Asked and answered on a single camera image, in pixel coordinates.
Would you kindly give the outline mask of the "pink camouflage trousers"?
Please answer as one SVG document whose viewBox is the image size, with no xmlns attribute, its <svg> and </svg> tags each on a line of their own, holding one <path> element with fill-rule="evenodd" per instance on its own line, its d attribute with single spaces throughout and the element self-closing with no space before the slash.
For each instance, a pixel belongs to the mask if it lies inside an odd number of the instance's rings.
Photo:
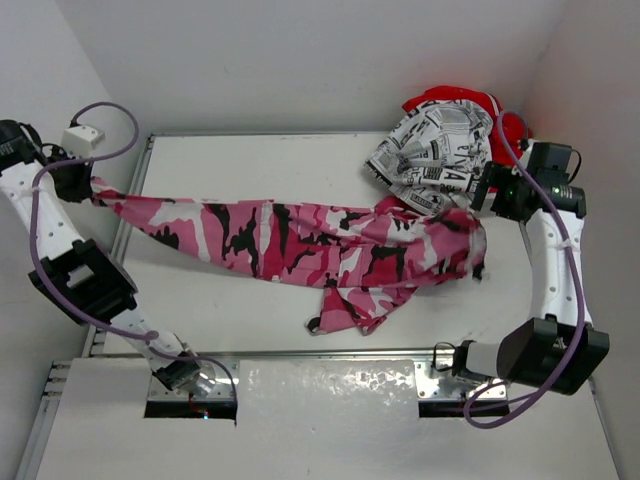
<svg viewBox="0 0 640 480">
<path fill-rule="evenodd" d="M 312 335 L 373 333 L 423 286 L 485 268 L 487 236 L 471 213 L 419 214 L 386 197 L 372 208 L 275 200 L 221 203 L 124 194 L 94 177 L 94 205 L 154 240 L 255 279 L 319 288 Z"/>
</svg>

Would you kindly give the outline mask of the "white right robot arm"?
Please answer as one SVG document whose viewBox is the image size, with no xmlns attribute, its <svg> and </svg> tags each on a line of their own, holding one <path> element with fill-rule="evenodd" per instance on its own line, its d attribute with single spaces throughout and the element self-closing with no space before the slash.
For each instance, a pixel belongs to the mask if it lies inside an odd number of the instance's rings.
<svg viewBox="0 0 640 480">
<path fill-rule="evenodd" d="M 574 394 L 609 352 L 608 334 L 597 331 L 576 284 L 582 280 L 581 240 L 587 214 L 583 189 L 567 169 L 574 150 L 563 144 L 522 140 L 521 164 L 484 169 L 473 204 L 496 190 L 491 210 L 519 224 L 532 274 L 528 320 L 498 344 L 471 340 L 457 346 L 452 374 L 472 382 L 501 379 L 540 387 L 560 364 L 572 340 L 577 348 L 551 391 Z"/>
</svg>

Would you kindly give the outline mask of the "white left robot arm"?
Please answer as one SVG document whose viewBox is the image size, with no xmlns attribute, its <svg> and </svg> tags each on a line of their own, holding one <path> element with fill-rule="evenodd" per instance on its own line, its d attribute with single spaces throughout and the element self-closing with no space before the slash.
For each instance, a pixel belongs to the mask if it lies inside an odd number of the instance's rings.
<svg viewBox="0 0 640 480">
<path fill-rule="evenodd" d="M 47 171 L 64 155 L 54 148 L 45 157 L 30 126 L 2 121 L 1 193 L 29 233 L 31 283 L 76 323 L 125 339 L 167 390 L 203 393 L 202 363 L 175 334 L 153 327 L 136 301 L 132 279 L 95 240 L 83 238 L 66 214 L 63 201 L 87 199 L 91 189 L 87 166 Z"/>
</svg>

